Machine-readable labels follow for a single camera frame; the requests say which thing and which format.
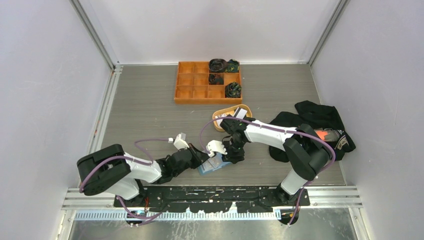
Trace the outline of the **blue leather card holder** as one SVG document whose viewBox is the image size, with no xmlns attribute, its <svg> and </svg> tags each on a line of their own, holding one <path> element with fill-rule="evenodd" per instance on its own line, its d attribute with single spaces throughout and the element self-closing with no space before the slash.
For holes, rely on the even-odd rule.
<svg viewBox="0 0 424 240">
<path fill-rule="evenodd" d="M 197 170 L 199 174 L 203 176 L 231 164 L 231 162 L 223 161 L 223 155 L 221 153 L 217 153 L 214 157 L 210 157 L 207 161 L 200 165 Z"/>
</svg>

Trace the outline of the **white patterned card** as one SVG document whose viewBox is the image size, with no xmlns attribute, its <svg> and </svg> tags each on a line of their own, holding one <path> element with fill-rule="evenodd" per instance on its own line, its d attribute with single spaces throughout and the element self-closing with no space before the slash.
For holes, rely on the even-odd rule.
<svg viewBox="0 0 424 240">
<path fill-rule="evenodd" d="M 221 114 L 217 114 L 214 116 L 215 119 L 223 118 L 223 117 L 232 117 L 233 115 L 230 112 L 225 112 Z"/>
</svg>

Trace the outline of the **black and white card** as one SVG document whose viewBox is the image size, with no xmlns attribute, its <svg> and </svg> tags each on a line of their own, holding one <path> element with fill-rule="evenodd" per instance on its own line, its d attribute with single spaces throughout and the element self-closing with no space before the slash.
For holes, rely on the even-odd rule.
<svg viewBox="0 0 424 240">
<path fill-rule="evenodd" d="M 248 111 L 244 108 L 238 107 L 234 111 L 234 117 L 238 119 L 244 119 L 244 117 L 247 115 Z"/>
</svg>

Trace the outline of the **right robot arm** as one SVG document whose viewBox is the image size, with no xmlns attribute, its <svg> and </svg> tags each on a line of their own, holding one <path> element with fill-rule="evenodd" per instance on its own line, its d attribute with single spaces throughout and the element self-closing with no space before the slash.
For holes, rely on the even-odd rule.
<svg viewBox="0 0 424 240">
<path fill-rule="evenodd" d="M 288 206 L 300 199 L 304 186 L 324 170 L 328 161 L 334 162 L 336 158 L 333 148 L 307 124 L 280 127 L 252 118 L 225 117 L 220 127 L 229 135 L 229 140 L 223 141 L 224 162 L 243 161 L 247 143 L 268 145 L 286 154 L 291 170 L 275 190 L 281 205 Z"/>
</svg>

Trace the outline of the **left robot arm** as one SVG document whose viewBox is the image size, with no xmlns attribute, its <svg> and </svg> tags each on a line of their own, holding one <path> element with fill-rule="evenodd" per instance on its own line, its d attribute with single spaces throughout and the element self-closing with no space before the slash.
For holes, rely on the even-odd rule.
<svg viewBox="0 0 424 240">
<path fill-rule="evenodd" d="M 156 160 L 145 160 L 125 152 L 120 144 L 113 144 L 77 161 L 81 179 L 79 192 L 95 196 L 111 193 L 141 206 L 146 200 L 142 182 L 161 185 L 170 182 L 187 169 L 195 169 L 209 159 L 192 144 L 171 155 Z"/>
</svg>

